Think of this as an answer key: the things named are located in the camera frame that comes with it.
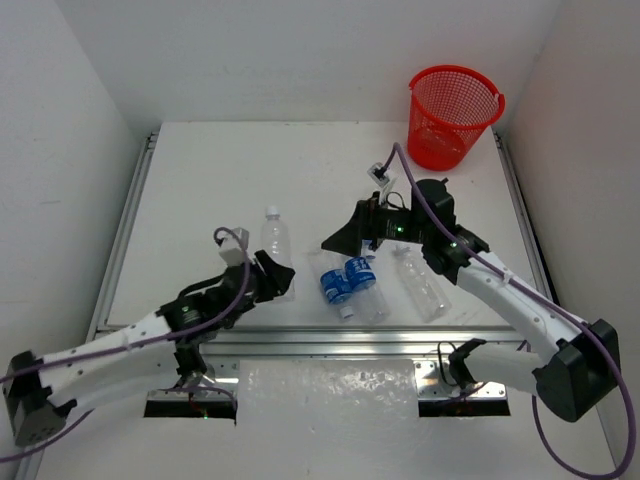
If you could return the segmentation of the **clear slim bottle white cap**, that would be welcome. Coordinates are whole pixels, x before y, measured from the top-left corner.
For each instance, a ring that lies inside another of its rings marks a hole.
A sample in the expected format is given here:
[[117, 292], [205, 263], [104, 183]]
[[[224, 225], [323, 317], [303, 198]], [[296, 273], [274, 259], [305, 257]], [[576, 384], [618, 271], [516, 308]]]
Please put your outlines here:
[[289, 230], [276, 206], [271, 205], [265, 209], [261, 246], [276, 263], [293, 268]]

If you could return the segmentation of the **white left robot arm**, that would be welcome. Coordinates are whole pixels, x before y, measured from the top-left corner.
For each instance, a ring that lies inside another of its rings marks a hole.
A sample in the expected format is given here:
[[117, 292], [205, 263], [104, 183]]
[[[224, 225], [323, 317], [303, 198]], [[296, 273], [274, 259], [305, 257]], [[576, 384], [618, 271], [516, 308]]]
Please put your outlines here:
[[78, 347], [14, 356], [2, 386], [13, 440], [31, 447], [62, 432], [70, 415], [120, 398], [195, 385], [207, 372], [199, 347], [256, 305], [284, 295], [295, 271], [264, 251], [192, 284], [142, 320]]

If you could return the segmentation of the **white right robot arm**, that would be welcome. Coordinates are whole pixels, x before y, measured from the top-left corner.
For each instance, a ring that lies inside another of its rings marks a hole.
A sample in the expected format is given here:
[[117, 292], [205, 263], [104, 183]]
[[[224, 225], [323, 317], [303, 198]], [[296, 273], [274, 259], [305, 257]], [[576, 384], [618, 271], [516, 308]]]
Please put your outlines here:
[[418, 181], [407, 209], [390, 209], [379, 197], [374, 193], [358, 201], [347, 224], [324, 240], [322, 249], [356, 256], [363, 242], [373, 249], [385, 240], [418, 244], [419, 265], [481, 300], [533, 348], [517, 353], [473, 338], [449, 355], [445, 380], [461, 389], [482, 382], [513, 387], [536, 396], [568, 422], [579, 420], [617, 387], [611, 370], [620, 364], [616, 330], [604, 320], [572, 324], [553, 306], [534, 300], [529, 285], [508, 278], [488, 244], [458, 224], [444, 182]]

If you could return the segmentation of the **red cap bottle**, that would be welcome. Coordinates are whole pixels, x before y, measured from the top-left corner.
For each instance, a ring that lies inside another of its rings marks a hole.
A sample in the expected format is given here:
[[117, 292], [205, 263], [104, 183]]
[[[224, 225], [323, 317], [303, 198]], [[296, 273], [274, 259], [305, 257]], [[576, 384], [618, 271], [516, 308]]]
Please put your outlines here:
[[424, 127], [416, 131], [416, 136], [419, 149], [425, 154], [447, 158], [464, 155], [464, 142], [454, 131]]

